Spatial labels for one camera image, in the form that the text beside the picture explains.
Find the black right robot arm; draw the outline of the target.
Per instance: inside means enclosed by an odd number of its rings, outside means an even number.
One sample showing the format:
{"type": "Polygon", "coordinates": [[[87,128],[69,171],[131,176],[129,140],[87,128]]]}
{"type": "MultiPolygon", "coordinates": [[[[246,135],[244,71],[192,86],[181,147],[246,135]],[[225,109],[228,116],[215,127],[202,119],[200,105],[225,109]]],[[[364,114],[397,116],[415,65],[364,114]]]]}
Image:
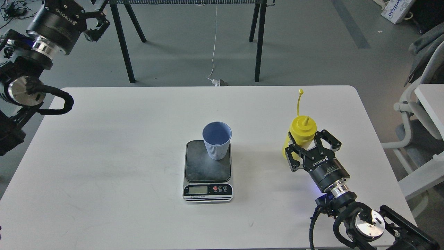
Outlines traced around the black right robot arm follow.
{"type": "Polygon", "coordinates": [[[350,177],[335,157],[341,147],[327,130],[314,135],[315,146],[306,150],[299,146],[292,134],[285,155],[291,171],[305,170],[323,193],[316,199],[317,207],[310,218],[309,245],[314,250],[313,232],[317,218],[325,214],[334,218],[333,233],[345,246],[360,250],[373,250],[371,242],[379,239],[384,232],[394,237],[390,250],[439,250],[440,245],[428,234],[386,205],[379,211],[356,201],[357,195],[346,185],[350,177]]]}

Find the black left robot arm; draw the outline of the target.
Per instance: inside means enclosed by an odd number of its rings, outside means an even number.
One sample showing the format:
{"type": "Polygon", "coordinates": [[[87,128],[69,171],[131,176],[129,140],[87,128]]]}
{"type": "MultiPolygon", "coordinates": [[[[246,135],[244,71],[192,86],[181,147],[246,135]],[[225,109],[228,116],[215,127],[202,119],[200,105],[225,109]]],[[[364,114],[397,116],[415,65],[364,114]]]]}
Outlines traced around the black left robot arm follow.
{"type": "Polygon", "coordinates": [[[91,3],[99,8],[87,12],[74,0],[44,0],[26,35],[8,30],[1,36],[1,51],[8,58],[1,66],[1,99],[20,106],[14,116],[1,113],[2,156],[24,142],[22,127],[34,114],[62,115],[73,108],[73,97],[43,84],[40,75],[51,69],[58,52],[70,54],[81,33],[88,41],[98,41],[109,27],[103,12],[108,1],[91,3]]]}

